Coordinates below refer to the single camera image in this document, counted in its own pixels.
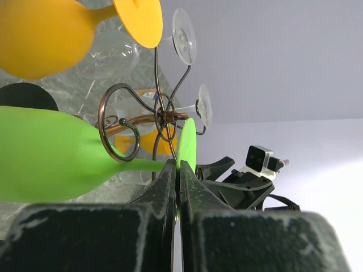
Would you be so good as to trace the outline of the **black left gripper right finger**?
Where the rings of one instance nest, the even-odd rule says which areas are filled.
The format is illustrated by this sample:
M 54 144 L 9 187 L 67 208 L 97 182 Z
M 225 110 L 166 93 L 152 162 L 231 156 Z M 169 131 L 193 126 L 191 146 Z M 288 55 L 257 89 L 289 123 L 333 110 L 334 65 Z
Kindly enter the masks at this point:
M 184 161 L 179 168 L 184 271 L 349 271 L 334 228 L 319 214 L 234 210 Z

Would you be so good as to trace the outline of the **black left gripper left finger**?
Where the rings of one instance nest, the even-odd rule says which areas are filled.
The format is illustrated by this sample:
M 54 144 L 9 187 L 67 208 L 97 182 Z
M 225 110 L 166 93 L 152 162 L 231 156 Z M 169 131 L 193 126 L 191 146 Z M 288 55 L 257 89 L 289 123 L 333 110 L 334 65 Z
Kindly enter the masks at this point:
M 126 204 L 35 204 L 1 246 L 2 271 L 171 271 L 176 163 Z

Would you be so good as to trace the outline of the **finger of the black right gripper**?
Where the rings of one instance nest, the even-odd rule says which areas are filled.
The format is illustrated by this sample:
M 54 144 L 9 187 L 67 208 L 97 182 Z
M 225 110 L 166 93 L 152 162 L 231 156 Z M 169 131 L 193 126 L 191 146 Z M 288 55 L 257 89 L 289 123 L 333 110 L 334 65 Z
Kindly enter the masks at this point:
M 198 180 L 216 181 L 222 174 L 235 164 L 235 160 L 225 156 L 211 164 L 197 164 L 196 177 Z
M 252 209 L 252 193 L 222 186 L 220 182 L 202 182 L 216 197 L 236 210 Z

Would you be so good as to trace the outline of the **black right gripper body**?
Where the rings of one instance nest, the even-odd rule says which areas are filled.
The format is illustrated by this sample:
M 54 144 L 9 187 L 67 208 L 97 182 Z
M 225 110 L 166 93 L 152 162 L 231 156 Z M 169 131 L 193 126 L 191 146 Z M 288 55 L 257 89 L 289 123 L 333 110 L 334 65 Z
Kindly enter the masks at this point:
M 231 188 L 221 189 L 221 198 L 236 210 L 255 210 L 275 188 L 271 177 L 236 169 L 222 183 L 233 185 Z

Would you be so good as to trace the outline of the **orange plastic wine glass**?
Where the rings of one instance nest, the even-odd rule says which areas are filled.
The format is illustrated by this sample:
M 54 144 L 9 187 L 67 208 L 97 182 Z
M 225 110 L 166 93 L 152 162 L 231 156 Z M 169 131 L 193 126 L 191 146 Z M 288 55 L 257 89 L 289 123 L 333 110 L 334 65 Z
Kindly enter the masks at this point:
M 145 134 L 141 136 L 141 148 L 145 151 L 152 153 L 153 147 L 155 143 L 155 139 L 157 137 L 158 131 L 154 130 L 149 134 Z M 123 154 L 129 150 L 131 146 L 135 144 L 135 139 L 130 136 L 122 136 L 116 135 L 115 136 L 115 147 Z M 159 145 L 157 148 L 158 155 L 172 155 L 168 142 L 164 139 L 159 140 Z

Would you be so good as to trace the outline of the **green plastic wine glass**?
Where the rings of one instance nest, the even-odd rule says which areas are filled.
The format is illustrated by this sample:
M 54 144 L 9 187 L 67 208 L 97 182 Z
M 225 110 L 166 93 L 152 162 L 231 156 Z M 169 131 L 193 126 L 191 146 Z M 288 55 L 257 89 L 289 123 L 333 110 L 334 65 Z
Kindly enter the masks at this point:
M 1 107 L 1 201 L 63 202 L 125 171 L 160 172 L 165 163 L 117 162 L 98 130 L 72 115 Z

